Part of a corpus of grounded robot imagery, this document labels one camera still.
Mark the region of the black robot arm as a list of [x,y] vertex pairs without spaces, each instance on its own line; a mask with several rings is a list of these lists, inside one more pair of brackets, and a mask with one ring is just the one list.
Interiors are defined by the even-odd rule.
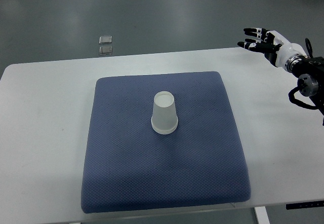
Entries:
[[[297,86],[289,93],[289,101],[299,107],[323,113],[323,57],[314,57],[311,42],[305,39],[308,55],[296,55],[287,64],[288,72],[297,78]],[[299,92],[310,98],[312,105],[295,97]]]

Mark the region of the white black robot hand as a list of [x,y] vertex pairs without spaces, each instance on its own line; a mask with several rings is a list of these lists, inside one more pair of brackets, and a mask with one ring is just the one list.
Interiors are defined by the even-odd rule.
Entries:
[[289,63],[305,55],[301,46],[291,43],[275,30],[245,28],[244,34],[248,38],[237,45],[252,52],[262,53],[275,67],[288,70]]

